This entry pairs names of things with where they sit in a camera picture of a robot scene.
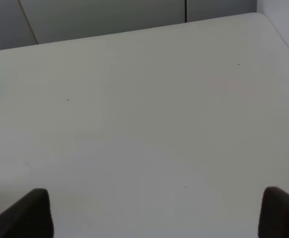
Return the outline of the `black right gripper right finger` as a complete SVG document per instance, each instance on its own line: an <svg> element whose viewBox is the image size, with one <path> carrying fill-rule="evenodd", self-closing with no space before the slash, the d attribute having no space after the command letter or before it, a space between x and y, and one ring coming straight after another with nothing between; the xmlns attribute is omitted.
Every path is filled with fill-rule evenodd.
<svg viewBox="0 0 289 238"><path fill-rule="evenodd" d="M267 187L263 193L258 237L289 238L289 194L278 187Z"/></svg>

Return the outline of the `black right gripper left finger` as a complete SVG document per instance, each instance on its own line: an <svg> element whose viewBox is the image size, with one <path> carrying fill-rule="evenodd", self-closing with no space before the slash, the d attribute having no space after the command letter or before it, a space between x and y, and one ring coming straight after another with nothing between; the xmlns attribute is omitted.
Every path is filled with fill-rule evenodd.
<svg viewBox="0 0 289 238"><path fill-rule="evenodd" d="M52 238L49 193L36 188L0 214L0 238Z"/></svg>

